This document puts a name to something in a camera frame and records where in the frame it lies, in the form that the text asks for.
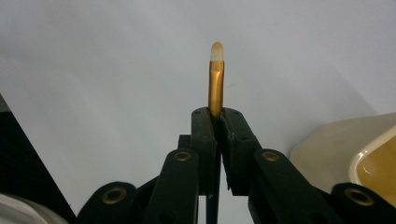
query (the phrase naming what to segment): brass casing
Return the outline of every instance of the brass casing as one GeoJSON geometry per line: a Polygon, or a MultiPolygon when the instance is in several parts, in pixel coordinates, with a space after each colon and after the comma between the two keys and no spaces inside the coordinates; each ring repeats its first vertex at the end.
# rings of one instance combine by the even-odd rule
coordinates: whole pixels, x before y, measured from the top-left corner
{"type": "Polygon", "coordinates": [[[210,62],[209,65],[209,97],[210,114],[217,119],[223,105],[224,62],[210,62]]]}

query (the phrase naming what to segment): white wall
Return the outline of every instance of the white wall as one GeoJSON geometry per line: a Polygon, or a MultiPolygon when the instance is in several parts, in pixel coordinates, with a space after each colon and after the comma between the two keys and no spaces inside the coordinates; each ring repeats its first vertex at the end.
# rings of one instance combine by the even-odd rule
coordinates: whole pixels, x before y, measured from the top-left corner
{"type": "MultiPolygon", "coordinates": [[[[7,1],[0,12],[0,92],[75,212],[108,182],[139,187],[161,171],[206,106],[214,41],[224,105],[263,147],[289,154],[325,123],[396,111],[395,1],[7,1]]],[[[252,223],[225,189],[219,223],[252,223]]]]}

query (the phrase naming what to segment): brass grommet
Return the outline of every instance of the brass grommet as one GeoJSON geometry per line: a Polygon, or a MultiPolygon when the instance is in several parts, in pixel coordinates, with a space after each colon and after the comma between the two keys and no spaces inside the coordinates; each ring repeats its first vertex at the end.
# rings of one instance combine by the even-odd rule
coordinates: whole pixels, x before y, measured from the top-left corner
{"type": "Polygon", "coordinates": [[[271,151],[263,152],[262,157],[268,161],[277,161],[280,159],[280,157],[275,152],[271,152],[271,151]]]}
{"type": "Polygon", "coordinates": [[[106,191],[102,196],[102,202],[105,204],[119,203],[126,197],[126,189],[114,187],[106,191]]]}
{"type": "Polygon", "coordinates": [[[363,205],[371,206],[374,204],[374,199],[361,189],[349,188],[344,191],[345,195],[352,202],[363,205]]]}
{"type": "Polygon", "coordinates": [[[188,152],[178,152],[177,154],[175,154],[175,160],[177,161],[189,161],[191,159],[191,154],[188,152]]]}

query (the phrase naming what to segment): white container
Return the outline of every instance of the white container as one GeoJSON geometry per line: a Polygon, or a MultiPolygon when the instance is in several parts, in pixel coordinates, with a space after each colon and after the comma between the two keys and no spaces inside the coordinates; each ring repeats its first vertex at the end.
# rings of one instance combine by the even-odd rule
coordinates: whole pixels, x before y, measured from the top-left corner
{"type": "Polygon", "coordinates": [[[297,145],[290,160],[319,189],[352,182],[396,206],[396,113],[325,125],[297,145]]]}

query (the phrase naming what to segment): black plastic part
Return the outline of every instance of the black plastic part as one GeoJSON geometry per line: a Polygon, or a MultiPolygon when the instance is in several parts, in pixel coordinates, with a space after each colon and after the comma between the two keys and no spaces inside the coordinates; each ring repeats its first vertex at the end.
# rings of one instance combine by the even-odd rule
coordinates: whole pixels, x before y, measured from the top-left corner
{"type": "Polygon", "coordinates": [[[396,208],[363,186],[344,183],[332,188],[334,209],[348,223],[395,223],[396,208]]]}
{"type": "Polygon", "coordinates": [[[142,223],[144,215],[146,214],[147,208],[149,206],[149,200],[151,198],[152,192],[157,184],[158,176],[150,180],[140,188],[136,190],[134,197],[134,221],[135,223],[142,223]]]}
{"type": "MultiPolygon", "coordinates": [[[[178,138],[177,148],[190,147],[191,146],[191,136],[186,134],[181,134],[178,138]]],[[[214,163],[215,170],[213,171],[213,186],[210,187],[212,193],[210,195],[206,195],[206,224],[216,224],[218,223],[218,215],[219,215],[219,184],[220,184],[220,154],[218,150],[217,157],[212,160],[211,157],[208,157],[209,161],[206,161],[206,164],[214,163]]]]}
{"type": "Polygon", "coordinates": [[[137,216],[133,207],[135,192],[136,188],[128,183],[113,182],[102,186],[85,203],[76,223],[136,223],[137,216]]]}
{"type": "Polygon", "coordinates": [[[191,147],[199,155],[199,193],[212,196],[217,191],[215,187],[217,163],[217,141],[213,131],[210,113],[207,107],[194,110],[191,113],[191,147]]]}
{"type": "Polygon", "coordinates": [[[152,192],[143,223],[196,223],[198,160],[198,153],[186,148],[168,154],[152,192]]]}
{"type": "Polygon", "coordinates": [[[265,200],[260,205],[271,207],[276,221],[260,216],[269,211],[254,208],[258,203],[251,203],[251,215],[260,220],[255,223],[345,223],[282,153],[259,149],[254,159],[256,183],[251,185],[249,198],[253,202],[265,200]]]}
{"type": "Polygon", "coordinates": [[[230,108],[223,108],[221,126],[225,146],[222,148],[224,169],[227,182],[233,195],[248,196],[250,187],[253,154],[261,149],[259,141],[250,130],[242,113],[230,108]]]}

